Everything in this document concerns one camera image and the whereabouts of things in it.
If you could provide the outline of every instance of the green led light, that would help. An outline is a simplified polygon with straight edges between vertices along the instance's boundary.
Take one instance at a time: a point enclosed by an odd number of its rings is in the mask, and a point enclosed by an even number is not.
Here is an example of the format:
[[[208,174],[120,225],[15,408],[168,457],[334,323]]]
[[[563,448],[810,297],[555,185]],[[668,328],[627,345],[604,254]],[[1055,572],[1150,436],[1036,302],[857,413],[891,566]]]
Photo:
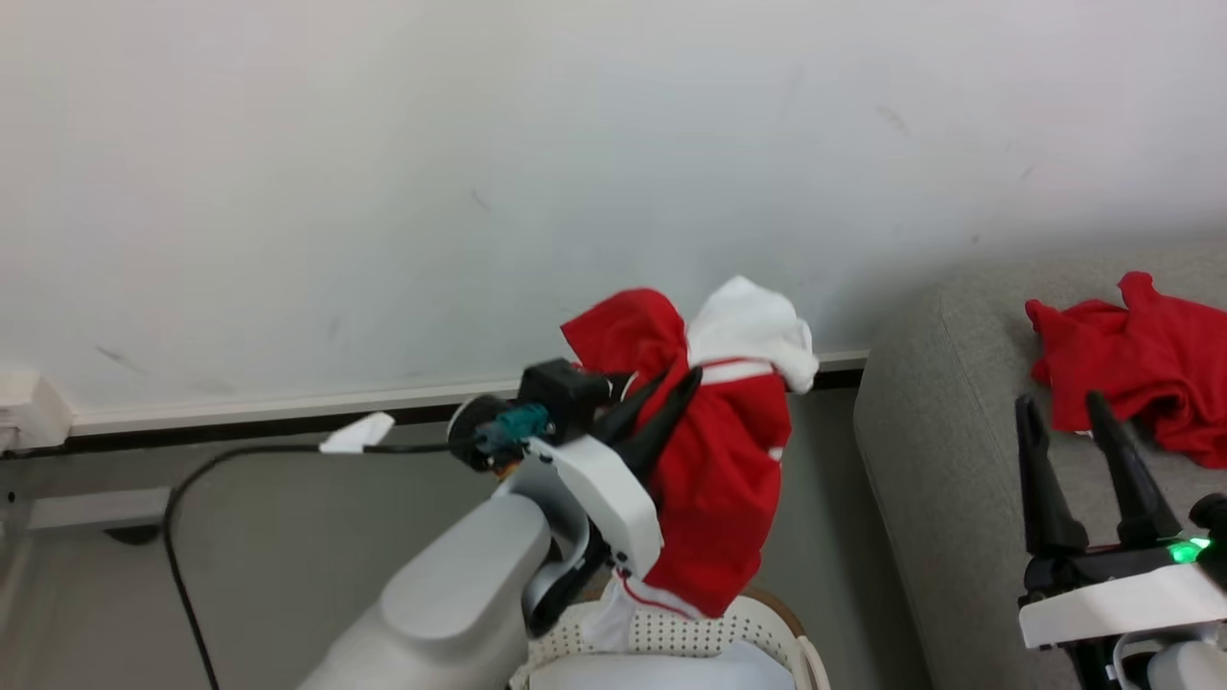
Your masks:
[[[1201,552],[1202,546],[1194,541],[1177,541],[1167,548],[1167,551],[1172,554],[1172,560],[1178,564],[1191,564],[1196,562],[1198,554]]]

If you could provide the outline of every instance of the couch armrest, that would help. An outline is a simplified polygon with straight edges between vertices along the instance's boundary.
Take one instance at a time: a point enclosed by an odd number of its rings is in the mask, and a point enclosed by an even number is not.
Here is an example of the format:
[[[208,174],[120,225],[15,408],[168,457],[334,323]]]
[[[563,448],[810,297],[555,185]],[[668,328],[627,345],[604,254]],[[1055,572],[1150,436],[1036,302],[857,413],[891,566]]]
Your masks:
[[[994,433],[1012,397],[991,392],[987,411],[964,367],[945,313],[960,289],[930,291],[875,344],[856,398],[856,440],[934,686],[1076,688],[1064,654],[1026,649],[1018,631],[1027,554],[1017,449]],[[1009,343],[996,346],[1022,360]],[[1020,361],[1001,366],[1022,387]]]

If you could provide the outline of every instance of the red garment with white trim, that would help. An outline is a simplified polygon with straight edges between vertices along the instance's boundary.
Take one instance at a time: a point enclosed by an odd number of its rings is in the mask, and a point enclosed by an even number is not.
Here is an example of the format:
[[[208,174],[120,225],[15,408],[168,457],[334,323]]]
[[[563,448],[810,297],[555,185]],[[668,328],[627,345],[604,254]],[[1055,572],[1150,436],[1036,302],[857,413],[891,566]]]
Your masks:
[[[704,323],[713,324],[704,329],[703,349],[717,360],[692,352],[682,318],[653,290],[620,292],[562,327],[585,368],[636,372],[629,393],[665,374],[660,389],[644,405],[640,424],[659,411],[667,392],[690,371],[692,359],[693,365],[704,366],[704,383],[650,479],[664,537],[660,559],[638,588],[628,584],[628,593],[639,603],[713,618],[724,614],[758,571],[775,516],[780,486],[777,458],[791,431],[788,388],[777,367],[798,381],[806,381],[806,376],[812,381],[817,370],[809,328],[796,318],[791,303],[745,279],[734,279],[721,291],[709,301],[715,307],[706,308],[706,317],[701,313]],[[762,311],[752,308],[760,297],[780,307],[780,318],[768,319],[769,328],[763,328]],[[739,318],[745,319],[745,328],[737,328]],[[780,345],[782,339],[795,346]],[[762,345],[768,340],[773,352],[787,352],[783,360],[764,355]],[[802,350],[805,357],[794,357]],[[736,356],[739,351],[745,356]],[[663,593],[653,594],[654,589]]]

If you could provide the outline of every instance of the wall outlet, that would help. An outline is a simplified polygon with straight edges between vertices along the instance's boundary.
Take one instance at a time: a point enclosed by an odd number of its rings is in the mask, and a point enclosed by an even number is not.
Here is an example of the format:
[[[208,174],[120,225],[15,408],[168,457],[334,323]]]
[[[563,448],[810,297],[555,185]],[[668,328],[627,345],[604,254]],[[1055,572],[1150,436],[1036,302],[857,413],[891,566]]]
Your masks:
[[[10,449],[59,446],[72,427],[72,411],[37,371],[0,370],[0,428],[16,428]]]

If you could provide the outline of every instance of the perforated white surface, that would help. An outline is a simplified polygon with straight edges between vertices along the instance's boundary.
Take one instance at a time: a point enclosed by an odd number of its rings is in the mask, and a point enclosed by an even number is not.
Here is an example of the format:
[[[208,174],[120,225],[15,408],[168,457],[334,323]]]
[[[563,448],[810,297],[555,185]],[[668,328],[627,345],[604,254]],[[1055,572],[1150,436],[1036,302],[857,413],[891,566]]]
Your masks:
[[[545,637],[529,643],[529,661],[512,678],[513,690],[528,688],[534,670],[568,654],[593,651],[580,634],[580,621],[604,604],[577,604],[567,609],[558,625]],[[737,597],[724,618],[685,620],[669,613],[640,609],[634,615],[631,653],[677,657],[714,657],[736,640],[745,640],[767,652],[784,668],[804,664],[798,638],[775,611],[767,605]]]

